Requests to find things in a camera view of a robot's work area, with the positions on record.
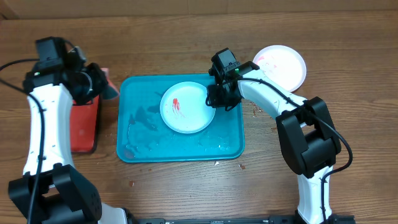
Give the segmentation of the dark green sponge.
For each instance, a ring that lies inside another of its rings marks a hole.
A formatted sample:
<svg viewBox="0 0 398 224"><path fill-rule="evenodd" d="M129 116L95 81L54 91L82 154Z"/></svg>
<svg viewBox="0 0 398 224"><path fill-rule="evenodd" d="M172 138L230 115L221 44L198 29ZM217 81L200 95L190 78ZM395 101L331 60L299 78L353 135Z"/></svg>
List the dark green sponge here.
<svg viewBox="0 0 398 224"><path fill-rule="evenodd" d="M101 97L104 100L113 100L116 99L118 96L119 90L112 83L109 83L101 92Z"/></svg>

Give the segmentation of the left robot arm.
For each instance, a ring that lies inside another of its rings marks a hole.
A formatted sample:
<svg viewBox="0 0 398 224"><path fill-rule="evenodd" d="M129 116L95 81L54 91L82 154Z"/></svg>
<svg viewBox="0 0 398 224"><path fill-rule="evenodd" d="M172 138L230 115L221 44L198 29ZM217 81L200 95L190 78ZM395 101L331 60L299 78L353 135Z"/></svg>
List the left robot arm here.
<svg viewBox="0 0 398 224"><path fill-rule="evenodd" d="M101 201L71 152L72 107L97 96L112 100L116 87L70 41L46 37L35 45L38 57L19 88L30 106L29 154L22 177L9 183L9 198L28 223L134 223L127 209Z"/></svg>

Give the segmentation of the light blue plate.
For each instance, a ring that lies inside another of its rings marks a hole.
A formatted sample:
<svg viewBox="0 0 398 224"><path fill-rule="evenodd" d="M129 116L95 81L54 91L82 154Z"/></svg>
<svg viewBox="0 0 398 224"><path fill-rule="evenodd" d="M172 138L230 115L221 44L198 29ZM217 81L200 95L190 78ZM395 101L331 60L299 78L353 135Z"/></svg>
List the light blue plate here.
<svg viewBox="0 0 398 224"><path fill-rule="evenodd" d="M171 86L160 101L160 115L172 130L193 134L205 129L216 110L206 105L207 89L196 82L181 82Z"/></svg>

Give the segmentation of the white plate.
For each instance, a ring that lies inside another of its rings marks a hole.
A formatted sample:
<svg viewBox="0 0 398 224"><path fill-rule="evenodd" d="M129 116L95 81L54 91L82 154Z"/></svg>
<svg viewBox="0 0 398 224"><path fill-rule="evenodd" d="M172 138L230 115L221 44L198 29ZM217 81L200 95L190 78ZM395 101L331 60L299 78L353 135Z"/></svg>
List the white plate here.
<svg viewBox="0 0 398 224"><path fill-rule="evenodd" d="M271 45L260 50L253 62L274 83L294 92L304 83L307 67L302 56L284 45Z"/></svg>

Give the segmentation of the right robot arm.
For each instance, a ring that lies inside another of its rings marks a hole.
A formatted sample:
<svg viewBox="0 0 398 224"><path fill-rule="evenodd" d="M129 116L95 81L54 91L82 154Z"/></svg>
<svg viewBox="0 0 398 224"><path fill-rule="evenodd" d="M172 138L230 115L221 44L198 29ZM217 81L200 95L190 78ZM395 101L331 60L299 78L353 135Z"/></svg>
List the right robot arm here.
<svg viewBox="0 0 398 224"><path fill-rule="evenodd" d="M242 99L257 104L276 121L282 156L297 175L296 223L339 223L330 208L329 180L341 152L325 102L307 100L283 89L252 61L240 63L229 49L212 57L206 105L232 110Z"/></svg>

